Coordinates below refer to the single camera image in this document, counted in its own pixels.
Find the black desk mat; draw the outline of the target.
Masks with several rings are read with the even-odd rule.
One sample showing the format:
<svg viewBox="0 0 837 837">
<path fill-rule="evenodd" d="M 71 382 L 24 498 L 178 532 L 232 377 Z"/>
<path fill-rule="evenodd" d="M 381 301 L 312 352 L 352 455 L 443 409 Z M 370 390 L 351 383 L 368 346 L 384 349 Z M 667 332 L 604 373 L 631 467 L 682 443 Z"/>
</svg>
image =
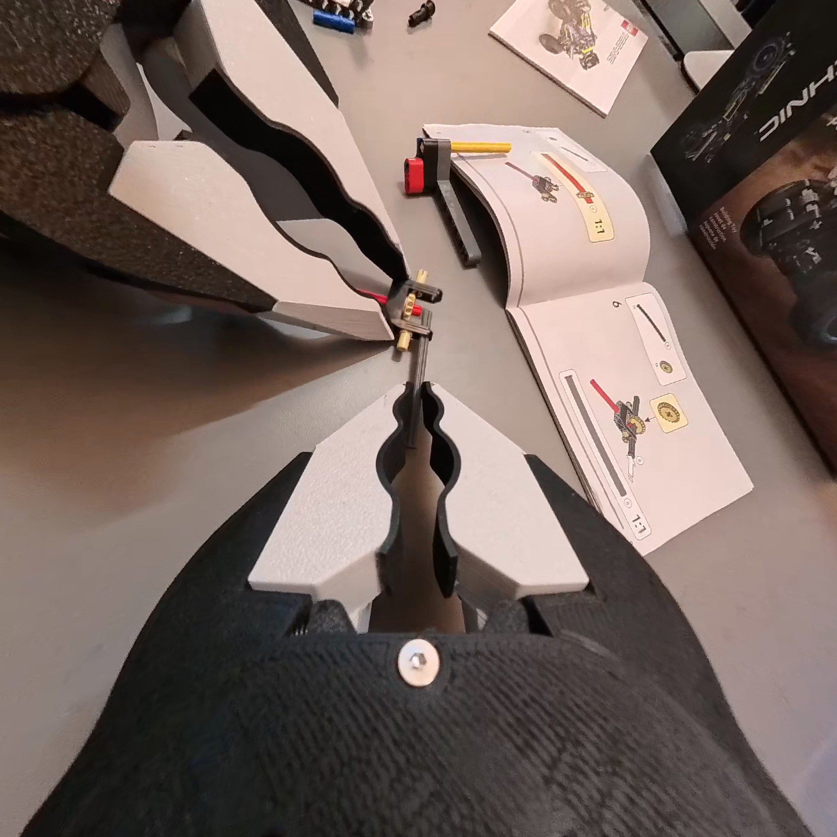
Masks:
<svg viewBox="0 0 837 837">
<path fill-rule="evenodd" d="M 751 26 L 731 1 L 634 1 L 677 60 L 692 51 L 732 50 Z"/>
</svg>

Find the closed instruction booklet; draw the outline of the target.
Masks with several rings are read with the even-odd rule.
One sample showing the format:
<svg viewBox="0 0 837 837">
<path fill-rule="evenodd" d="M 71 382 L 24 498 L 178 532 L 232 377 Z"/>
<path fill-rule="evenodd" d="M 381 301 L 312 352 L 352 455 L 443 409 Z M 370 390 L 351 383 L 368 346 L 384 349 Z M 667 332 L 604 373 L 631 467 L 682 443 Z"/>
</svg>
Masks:
<svg viewBox="0 0 837 837">
<path fill-rule="evenodd" d="M 602 117 L 648 42 L 603 1 L 517 1 L 489 35 Z"/>
</svg>

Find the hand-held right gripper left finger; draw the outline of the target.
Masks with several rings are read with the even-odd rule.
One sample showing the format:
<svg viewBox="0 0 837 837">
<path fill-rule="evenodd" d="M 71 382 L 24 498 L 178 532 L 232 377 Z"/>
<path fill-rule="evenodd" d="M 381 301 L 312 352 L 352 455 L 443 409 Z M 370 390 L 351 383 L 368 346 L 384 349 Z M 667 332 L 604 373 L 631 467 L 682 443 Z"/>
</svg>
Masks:
<svg viewBox="0 0 837 837">
<path fill-rule="evenodd" d="M 249 586 L 340 602 L 359 633 L 401 549 L 392 489 L 404 465 L 413 387 L 390 389 L 313 450 L 254 567 Z"/>
</svg>

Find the open instruction booklet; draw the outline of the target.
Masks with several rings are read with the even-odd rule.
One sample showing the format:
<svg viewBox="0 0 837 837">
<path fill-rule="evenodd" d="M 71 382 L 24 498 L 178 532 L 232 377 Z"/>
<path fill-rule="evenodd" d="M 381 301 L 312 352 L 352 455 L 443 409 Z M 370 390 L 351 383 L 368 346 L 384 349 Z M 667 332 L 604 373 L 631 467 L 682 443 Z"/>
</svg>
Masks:
<svg viewBox="0 0 837 837">
<path fill-rule="evenodd" d="M 643 556 L 752 490 L 646 283 L 650 226 L 622 177 L 557 128 L 426 124 L 507 258 L 506 313 L 592 505 Z"/>
</svg>

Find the white monitor base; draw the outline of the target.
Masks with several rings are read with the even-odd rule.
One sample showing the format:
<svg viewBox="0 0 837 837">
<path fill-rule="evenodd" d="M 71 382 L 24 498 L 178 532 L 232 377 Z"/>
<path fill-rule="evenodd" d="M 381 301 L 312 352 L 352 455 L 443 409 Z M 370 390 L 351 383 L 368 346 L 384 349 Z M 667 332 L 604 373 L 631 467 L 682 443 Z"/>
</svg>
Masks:
<svg viewBox="0 0 837 837">
<path fill-rule="evenodd" d="M 732 54 L 731 49 L 689 51 L 684 54 L 680 63 L 681 72 L 691 88 L 699 92 Z"/>
</svg>

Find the black lego set box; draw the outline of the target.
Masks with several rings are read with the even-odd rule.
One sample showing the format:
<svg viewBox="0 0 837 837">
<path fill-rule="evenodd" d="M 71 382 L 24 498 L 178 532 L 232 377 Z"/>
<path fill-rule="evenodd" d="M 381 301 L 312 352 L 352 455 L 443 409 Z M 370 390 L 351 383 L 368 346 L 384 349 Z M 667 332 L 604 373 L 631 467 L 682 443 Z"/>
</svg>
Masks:
<svg viewBox="0 0 837 837">
<path fill-rule="evenodd" d="M 836 2 L 776 2 L 651 154 L 835 474 Z"/>
</svg>

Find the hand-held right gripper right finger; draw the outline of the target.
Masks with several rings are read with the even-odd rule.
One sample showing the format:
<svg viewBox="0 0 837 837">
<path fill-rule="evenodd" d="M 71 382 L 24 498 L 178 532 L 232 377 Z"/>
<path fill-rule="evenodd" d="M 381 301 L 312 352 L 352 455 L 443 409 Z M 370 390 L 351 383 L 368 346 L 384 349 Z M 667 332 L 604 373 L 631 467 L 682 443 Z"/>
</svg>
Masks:
<svg viewBox="0 0 837 837">
<path fill-rule="evenodd" d="M 434 575 L 480 631 L 502 602 L 590 591 L 590 579 L 527 455 L 439 384 L 422 385 L 430 467 L 443 489 Z"/>
</svg>

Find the grey beam lego assembly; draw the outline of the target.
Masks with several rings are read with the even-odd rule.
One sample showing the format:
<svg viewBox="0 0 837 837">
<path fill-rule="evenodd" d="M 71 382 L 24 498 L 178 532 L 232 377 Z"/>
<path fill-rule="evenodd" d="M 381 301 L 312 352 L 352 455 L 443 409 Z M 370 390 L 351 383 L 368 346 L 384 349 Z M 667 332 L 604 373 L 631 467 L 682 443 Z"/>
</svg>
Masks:
<svg viewBox="0 0 837 837">
<path fill-rule="evenodd" d="M 455 154 L 507 154 L 510 142 L 450 141 L 419 137 L 415 155 L 403 163 L 403 188 L 407 196 L 432 195 L 449 221 L 452 237 L 465 267 L 479 264 L 482 254 L 451 183 Z"/>
</svg>

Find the black lego gear frame assembly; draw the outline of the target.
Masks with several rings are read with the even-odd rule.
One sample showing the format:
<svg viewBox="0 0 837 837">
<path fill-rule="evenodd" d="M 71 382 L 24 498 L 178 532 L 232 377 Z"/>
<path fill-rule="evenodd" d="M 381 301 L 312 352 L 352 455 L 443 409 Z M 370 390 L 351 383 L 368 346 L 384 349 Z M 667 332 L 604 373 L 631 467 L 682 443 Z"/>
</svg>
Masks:
<svg viewBox="0 0 837 837">
<path fill-rule="evenodd" d="M 368 289 L 358 289 L 357 293 L 375 300 L 382 307 L 396 336 L 398 352 L 406 352 L 413 343 L 422 344 L 432 339 L 431 307 L 442 300 L 443 291 L 428 282 L 427 270 L 418 270 L 414 278 L 391 289 L 387 296 Z"/>
</svg>

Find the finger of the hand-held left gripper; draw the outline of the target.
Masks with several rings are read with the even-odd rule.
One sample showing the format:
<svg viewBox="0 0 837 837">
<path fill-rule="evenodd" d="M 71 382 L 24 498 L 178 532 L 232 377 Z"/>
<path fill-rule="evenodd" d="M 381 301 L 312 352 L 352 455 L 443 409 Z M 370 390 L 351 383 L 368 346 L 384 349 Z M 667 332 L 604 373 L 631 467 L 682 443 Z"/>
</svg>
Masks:
<svg viewBox="0 0 837 837">
<path fill-rule="evenodd" d="M 261 319 L 357 340 L 393 339 L 381 305 L 355 291 L 328 258 L 284 236 L 209 146 L 133 142 L 108 192 L 264 291 L 274 303 Z"/>
<path fill-rule="evenodd" d="M 188 5 L 189 98 L 237 145 L 292 174 L 393 281 L 404 255 L 333 89 L 287 2 Z"/>
</svg>

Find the pile of loose lego pieces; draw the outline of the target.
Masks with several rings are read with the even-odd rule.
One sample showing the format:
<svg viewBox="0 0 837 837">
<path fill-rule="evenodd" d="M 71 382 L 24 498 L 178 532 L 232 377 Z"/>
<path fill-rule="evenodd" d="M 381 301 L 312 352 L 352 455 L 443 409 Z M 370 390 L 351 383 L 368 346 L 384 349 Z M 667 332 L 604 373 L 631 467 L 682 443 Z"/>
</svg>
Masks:
<svg viewBox="0 0 837 837">
<path fill-rule="evenodd" d="M 374 23 L 372 1 L 302 1 L 313 9 L 316 25 L 339 32 L 354 34 L 356 30 L 371 29 Z"/>
</svg>

